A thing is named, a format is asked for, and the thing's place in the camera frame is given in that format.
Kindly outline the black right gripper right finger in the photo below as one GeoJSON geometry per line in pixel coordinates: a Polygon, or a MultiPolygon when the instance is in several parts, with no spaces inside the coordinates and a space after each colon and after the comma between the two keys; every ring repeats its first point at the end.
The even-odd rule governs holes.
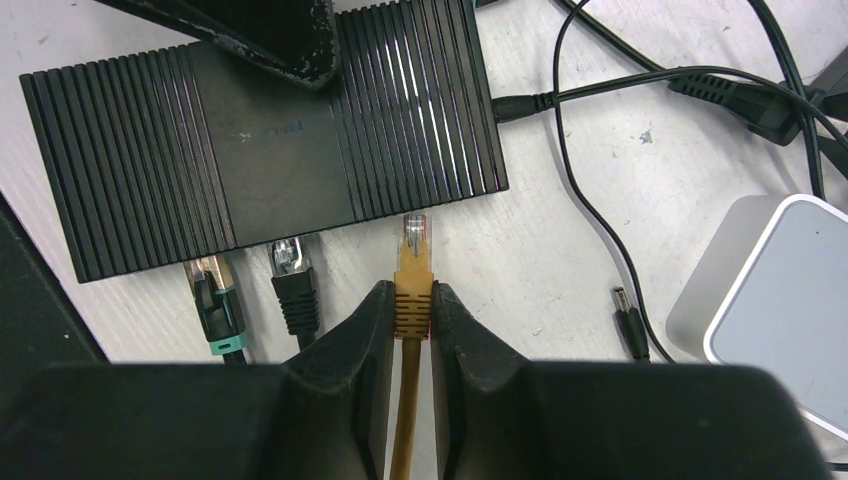
{"type": "Polygon", "coordinates": [[[442,479],[827,479],[789,393],[739,366],[531,360],[432,291],[442,479]]]}

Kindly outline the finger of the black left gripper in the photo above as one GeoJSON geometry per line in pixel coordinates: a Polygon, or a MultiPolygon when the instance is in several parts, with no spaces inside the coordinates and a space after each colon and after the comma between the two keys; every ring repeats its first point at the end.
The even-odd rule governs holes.
{"type": "Polygon", "coordinates": [[[320,0],[104,0],[317,91],[338,72],[333,3],[320,0]]]}

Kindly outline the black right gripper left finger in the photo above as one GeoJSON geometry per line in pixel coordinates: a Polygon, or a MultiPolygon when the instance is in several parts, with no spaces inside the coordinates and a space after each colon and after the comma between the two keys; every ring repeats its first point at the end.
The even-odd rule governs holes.
{"type": "Polygon", "coordinates": [[[395,287],[281,364],[54,367],[1,411],[5,479],[379,479],[395,287]]]}

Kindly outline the black ribbed network switch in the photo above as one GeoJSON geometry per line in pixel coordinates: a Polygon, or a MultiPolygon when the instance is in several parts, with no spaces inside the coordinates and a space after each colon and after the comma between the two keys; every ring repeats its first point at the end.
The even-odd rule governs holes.
{"type": "Polygon", "coordinates": [[[21,75],[77,279],[506,190],[475,13],[341,12],[317,92],[201,42],[21,75]]]}

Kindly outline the white square network box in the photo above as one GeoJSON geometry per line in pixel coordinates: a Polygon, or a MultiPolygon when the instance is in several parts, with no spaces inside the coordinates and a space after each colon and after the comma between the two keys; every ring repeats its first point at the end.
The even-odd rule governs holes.
{"type": "Polygon", "coordinates": [[[671,309],[672,344],[782,383],[847,437],[847,215],[806,194],[734,202],[671,309]]]}

